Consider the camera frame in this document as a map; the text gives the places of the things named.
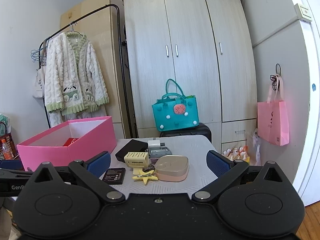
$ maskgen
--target wooden floor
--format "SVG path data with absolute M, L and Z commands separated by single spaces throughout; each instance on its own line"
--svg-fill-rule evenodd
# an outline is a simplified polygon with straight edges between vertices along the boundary
M 302 240 L 320 240 L 320 201 L 306 207 L 297 236 Z

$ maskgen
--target pink box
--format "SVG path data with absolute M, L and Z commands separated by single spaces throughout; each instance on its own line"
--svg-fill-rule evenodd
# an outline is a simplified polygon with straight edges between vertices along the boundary
M 79 138 L 63 146 L 69 138 Z M 95 117 L 64 122 L 17 145 L 25 170 L 35 171 L 42 162 L 68 166 L 71 161 L 89 160 L 116 147 L 112 117 Z

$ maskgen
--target wardrobe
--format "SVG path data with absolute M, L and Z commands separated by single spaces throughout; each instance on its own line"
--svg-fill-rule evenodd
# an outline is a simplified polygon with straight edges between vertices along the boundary
M 120 9 L 121 39 L 124 41 L 124 7 L 122 0 L 84 0 L 61 15 L 60 26 L 64 27 L 79 17 L 111 3 L 116 4 Z M 125 107 L 124 87 L 121 76 L 116 9 L 106 8 L 96 12 L 74 25 L 74 30 L 86 34 L 96 51 L 110 99 L 110 103 L 104 106 L 107 115 L 112 116 L 116 138 L 130 138 L 130 124 L 128 123 Z M 123 54 L 124 63 L 126 63 L 126 50 L 124 47 Z M 129 70 L 125 67 L 124 71 L 126 81 L 130 86 Z M 127 89 L 127 94 L 129 109 L 133 112 L 131 89 Z
M 196 96 L 218 152 L 245 145 L 256 128 L 257 87 L 241 1 L 123 1 L 139 137 L 159 136 L 151 106 L 172 78 Z M 179 93 L 173 83 L 168 91 Z

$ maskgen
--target blue padding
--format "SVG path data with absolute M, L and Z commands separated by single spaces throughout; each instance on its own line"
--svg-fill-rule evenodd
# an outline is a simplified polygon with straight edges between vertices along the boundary
M 23 165 L 21 160 L 5 160 L 0 161 L 0 168 L 8 170 L 22 170 Z
M 106 153 L 99 157 L 98 159 L 91 162 L 87 170 L 90 171 L 94 176 L 100 177 L 107 169 L 109 169 L 111 163 L 110 153 Z
M 207 166 L 217 177 L 222 176 L 231 169 L 230 164 L 224 162 L 211 152 L 207 153 Z

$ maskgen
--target black battery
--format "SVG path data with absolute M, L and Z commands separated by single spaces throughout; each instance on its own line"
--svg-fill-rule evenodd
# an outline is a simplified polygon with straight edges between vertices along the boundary
M 103 176 L 103 181 L 109 185 L 121 185 L 124 180 L 125 168 L 108 169 Z

